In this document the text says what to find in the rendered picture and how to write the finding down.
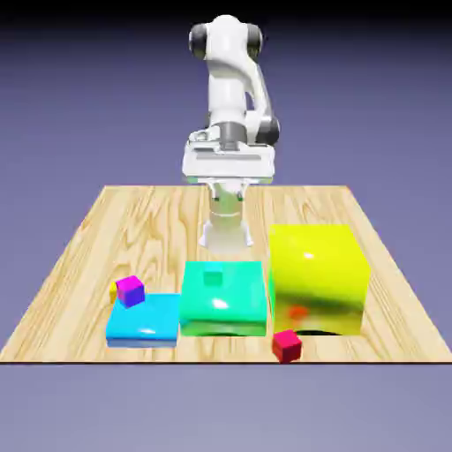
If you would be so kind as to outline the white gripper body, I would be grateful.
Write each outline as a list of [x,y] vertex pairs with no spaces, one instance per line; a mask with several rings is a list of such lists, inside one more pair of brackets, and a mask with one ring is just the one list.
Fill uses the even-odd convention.
[[224,151],[218,141],[185,144],[182,172],[189,183],[244,179],[253,184],[270,183],[275,174],[275,149],[237,143],[238,150]]

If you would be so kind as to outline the small magenta cube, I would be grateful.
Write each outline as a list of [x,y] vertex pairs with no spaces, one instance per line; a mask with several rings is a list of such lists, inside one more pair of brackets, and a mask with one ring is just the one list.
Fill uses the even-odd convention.
[[136,275],[117,280],[116,286],[117,298],[125,308],[133,307],[145,301],[144,284]]

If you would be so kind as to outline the small red cube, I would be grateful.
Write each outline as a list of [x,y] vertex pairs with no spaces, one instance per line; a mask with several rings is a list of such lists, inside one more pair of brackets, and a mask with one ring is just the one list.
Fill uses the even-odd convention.
[[299,360],[302,352],[302,341],[291,329],[274,333],[272,351],[280,364]]

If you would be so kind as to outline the large green box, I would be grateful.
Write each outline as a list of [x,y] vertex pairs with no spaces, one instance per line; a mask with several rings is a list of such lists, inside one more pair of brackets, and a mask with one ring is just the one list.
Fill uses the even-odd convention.
[[[221,286],[206,286],[205,271],[222,271]],[[187,261],[179,305],[184,336],[264,336],[267,295],[259,261]]]

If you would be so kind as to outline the large yellow box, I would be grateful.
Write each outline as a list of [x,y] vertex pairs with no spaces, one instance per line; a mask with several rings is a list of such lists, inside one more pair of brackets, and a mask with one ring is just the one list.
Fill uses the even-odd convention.
[[359,335],[371,269],[347,224],[274,224],[268,290],[275,332]]

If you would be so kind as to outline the large cyan box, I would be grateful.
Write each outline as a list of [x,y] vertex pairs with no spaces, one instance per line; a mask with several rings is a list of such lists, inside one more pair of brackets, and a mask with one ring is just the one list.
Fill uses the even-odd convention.
[[174,348],[179,328],[177,293],[147,293],[143,302],[113,305],[106,327],[106,342],[114,348]]

